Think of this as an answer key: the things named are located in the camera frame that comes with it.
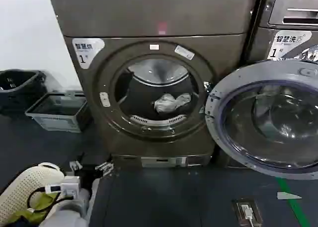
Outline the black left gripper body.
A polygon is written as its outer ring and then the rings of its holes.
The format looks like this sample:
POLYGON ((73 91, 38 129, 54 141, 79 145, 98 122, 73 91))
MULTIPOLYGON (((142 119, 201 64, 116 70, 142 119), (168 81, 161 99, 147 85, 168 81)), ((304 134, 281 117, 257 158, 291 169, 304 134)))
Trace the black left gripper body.
POLYGON ((96 165, 87 164, 79 170, 80 186, 86 190, 92 190, 93 182, 100 178, 100 170, 96 165))

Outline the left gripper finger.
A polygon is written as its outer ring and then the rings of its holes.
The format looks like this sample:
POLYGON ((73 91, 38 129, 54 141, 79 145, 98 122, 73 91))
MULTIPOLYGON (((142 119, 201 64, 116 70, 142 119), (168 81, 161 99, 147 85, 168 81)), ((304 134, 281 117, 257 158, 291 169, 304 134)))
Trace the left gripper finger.
POLYGON ((71 170, 81 170, 83 168, 83 165, 81 163, 83 157, 84 154, 78 155, 75 160, 69 162, 71 170))
POLYGON ((112 160, 112 156, 110 155, 105 162, 95 167, 95 170, 101 171, 102 174, 111 174, 114 170, 114 163, 112 160))

